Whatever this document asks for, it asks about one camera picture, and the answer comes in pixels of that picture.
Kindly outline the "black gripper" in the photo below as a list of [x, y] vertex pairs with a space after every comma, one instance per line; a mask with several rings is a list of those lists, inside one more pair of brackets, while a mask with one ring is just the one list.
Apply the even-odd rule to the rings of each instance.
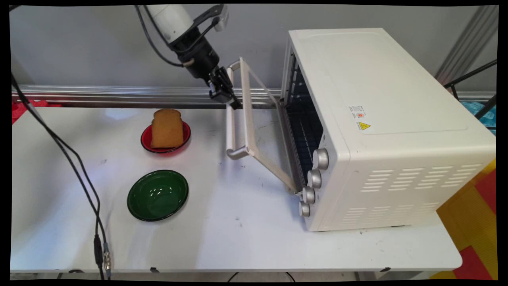
[[187, 65], [186, 69], [197, 79], [208, 79], [209, 97], [222, 100], [223, 103], [239, 109], [241, 103], [234, 94], [233, 84], [225, 67], [217, 68], [219, 56], [208, 40], [202, 36], [198, 28], [192, 28], [171, 42], [171, 50], [177, 54], [178, 60]]

